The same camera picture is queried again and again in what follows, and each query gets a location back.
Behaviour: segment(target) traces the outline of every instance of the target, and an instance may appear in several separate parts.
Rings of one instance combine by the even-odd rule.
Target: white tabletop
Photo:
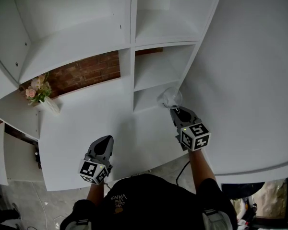
[[[47,190],[89,186],[77,174],[79,162],[90,144],[105,135],[114,137],[109,181],[185,154],[167,109],[132,113],[130,101],[118,79],[61,96],[56,100],[62,103],[59,116],[41,111],[39,149]]]

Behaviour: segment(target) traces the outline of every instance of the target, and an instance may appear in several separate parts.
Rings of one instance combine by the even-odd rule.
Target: black and white marker cube
[[[99,185],[108,175],[108,170],[104,164],[94,163],[87,160],[81,160],[78,174],[86,182]]]
[[[190,151],[201,149],[209,144],[211,133],[203,123],[180,129],[180,142]]]

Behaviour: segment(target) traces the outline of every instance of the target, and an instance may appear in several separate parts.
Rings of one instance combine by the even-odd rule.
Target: white vase
[[[60,113],[60,109],[58,107],[57,104],[55,104],[55,102],[50,99],[48,96],[45,97],[45,101],[41,102],[41,104],[49,111],[51,112],[53,115],[58,115]]]

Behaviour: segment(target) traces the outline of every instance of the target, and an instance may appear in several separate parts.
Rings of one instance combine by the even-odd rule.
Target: black cable
[[[104,183],[104,185],[107,185],[108,189],[110,189],[110,190],[111,190],[111,187],[109,187],[109,185],[108,185],[107,183]]]
[[[189,163],[190,163],[190,161],[188,161],[188,162],[186,163],[186,165],[182,168],[181,172],[180,172],[179,175],[177,176],[177,178],[176,178],[176,185],[177,185],[177,186],[179,186],[179,185],[178,185],[178,179],[179,179],[181,173],[184,171],[184,169],[187,167],[187,165],[188,165]]]

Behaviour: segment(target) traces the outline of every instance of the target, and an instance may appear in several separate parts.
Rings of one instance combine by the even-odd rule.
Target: gray floor
[[[188,160],[187,156],[183,156],[146,173],[157,175],[168,182],[175,184],[176,177]],[[112,187],[115,182],[110,182],[108,184]],[[179,185],[190,192],[195,193],[190,165],[186,167],[183,174],[180,176]],[[11,207],[12,203],[15,203],[18,206],[22,215],[22,220],[13,220],[5,222],[5,224],[13,226],[16,222],[20,222],[24,229],[32,226],[37,230],[46,230],[46,213],[48,230],[56,230],[58,228],[56,228],[54,224],[54,219],[59,216],[68,216],[72,212],[74,203],[79,199],[85,199],[88,191],[89,187],[48,192],[44,182],[10,182],[9,186],[1,186],[1,193],[3,194],[8,207]],[[109,189],[105,186],[104,191],[105,194],[107,194]]]

